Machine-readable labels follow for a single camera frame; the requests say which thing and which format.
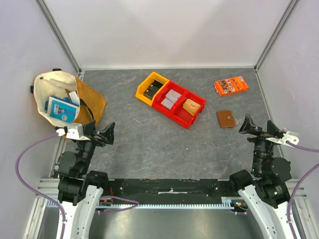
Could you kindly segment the brown leather card holder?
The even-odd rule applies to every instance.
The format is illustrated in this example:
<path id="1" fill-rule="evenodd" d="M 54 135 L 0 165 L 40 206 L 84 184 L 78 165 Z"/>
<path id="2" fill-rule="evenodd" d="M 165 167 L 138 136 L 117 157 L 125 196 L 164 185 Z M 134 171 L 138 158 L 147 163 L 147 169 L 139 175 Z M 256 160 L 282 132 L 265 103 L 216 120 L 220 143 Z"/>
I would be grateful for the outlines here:
<path id="1" fill-rule="evenodd" d="M 221 128 L 233 128 L 236 126 L 234 116 L 230 110 L 216 112 Z"/>

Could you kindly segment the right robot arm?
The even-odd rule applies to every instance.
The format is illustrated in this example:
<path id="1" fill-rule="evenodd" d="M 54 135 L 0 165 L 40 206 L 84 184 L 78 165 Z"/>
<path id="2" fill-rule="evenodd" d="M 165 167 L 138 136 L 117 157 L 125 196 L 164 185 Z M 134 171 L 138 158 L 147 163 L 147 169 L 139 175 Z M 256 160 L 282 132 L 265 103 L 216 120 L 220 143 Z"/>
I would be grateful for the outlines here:
<path id="1" fill-rule="evenodd" d="M 299 135 L 280 130 L 271 120 L 263 130 L 254 124 L 249 114 L 239 132 L 249 134 L 247 140 L 254 144 L 252 169 L 232 174 L 229 192 L 241 196 L 265 239 L 299 239 L 300 232 L 292 213 L 293 196 L 286 185 L 292 178 L 291 163 L 274 157 L 273 152 L 276 145 L 298 145 Z"/>

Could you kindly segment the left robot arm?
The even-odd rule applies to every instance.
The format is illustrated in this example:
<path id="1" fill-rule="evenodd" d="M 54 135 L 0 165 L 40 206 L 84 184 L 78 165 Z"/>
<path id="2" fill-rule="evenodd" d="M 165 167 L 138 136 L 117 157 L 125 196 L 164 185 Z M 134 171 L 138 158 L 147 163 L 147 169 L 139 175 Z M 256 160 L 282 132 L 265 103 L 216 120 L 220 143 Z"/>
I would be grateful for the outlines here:
<path id="1" fill-rule="evenodd" d="M 101 196 L 109 192 L 108 175 L 89 171 L 96 147 L 114 143 L 115 123 L 96 130 L 96 122 L 82 125 L 71 123 L 57 130 L 59 136 L 74 141 L 74 152 L 66 151 L 58 158 L 58 202 L 63 208 L 58 231 L 65 239 L 87 239 L 90 226 Z"/>

